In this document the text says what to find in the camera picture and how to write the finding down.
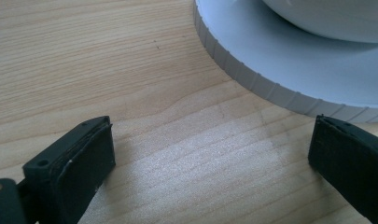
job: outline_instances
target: white plate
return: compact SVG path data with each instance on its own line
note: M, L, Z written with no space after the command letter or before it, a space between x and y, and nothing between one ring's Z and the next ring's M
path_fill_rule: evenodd
M261 0L196 0L194 9L209 54L255 94L312 117L378 122L378 44L309 34Z

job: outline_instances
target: wood grain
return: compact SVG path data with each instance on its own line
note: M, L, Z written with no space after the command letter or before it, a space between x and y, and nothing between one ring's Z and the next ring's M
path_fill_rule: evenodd
M118 165L80 223L369 223L308 165L314 119L225 75L192 8L0 0L0 177L109 115Z

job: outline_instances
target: white bowl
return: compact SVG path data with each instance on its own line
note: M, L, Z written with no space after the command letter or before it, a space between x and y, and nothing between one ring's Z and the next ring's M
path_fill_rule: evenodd
M263 0L277 14L316 35L378 43L378 0Z

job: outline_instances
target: table surface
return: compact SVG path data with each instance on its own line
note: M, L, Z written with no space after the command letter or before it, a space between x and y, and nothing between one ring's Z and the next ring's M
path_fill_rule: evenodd
M314 119L231 80L192 9L0 0L0 178L109 115L117 167L80 223L369 223L308 165Z

